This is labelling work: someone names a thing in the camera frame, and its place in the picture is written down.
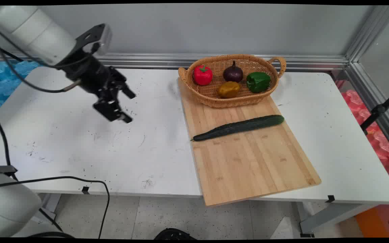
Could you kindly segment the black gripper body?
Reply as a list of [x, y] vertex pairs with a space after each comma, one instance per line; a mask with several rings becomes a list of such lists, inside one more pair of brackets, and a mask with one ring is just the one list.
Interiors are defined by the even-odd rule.
[[63, 88], [67, 92], [75, 87], [95, 95], [98, 99], [118, 99], [113, 73], [119, 73], [112, 66], [105, 66], [97, 60], [92, 52], [74, 51], [57, 64], [57, 69], [66, 74], [73, 84]]

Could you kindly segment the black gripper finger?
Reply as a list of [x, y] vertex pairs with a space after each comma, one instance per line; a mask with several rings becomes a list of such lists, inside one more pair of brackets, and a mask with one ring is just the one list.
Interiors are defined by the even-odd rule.
[[131, 123], [133, 121], [132, 117], [123, 112], [117, 99], [99, 99], [93, 104], [93, 108], [110, 122], [122, 120], [124, 123]]
[[113, 73], [113, 79], [117, 88], [121, 90], [129, 99], [136, 97], [136, 94], [127, 85], [127, 79], [124, 75], [121, 73]]

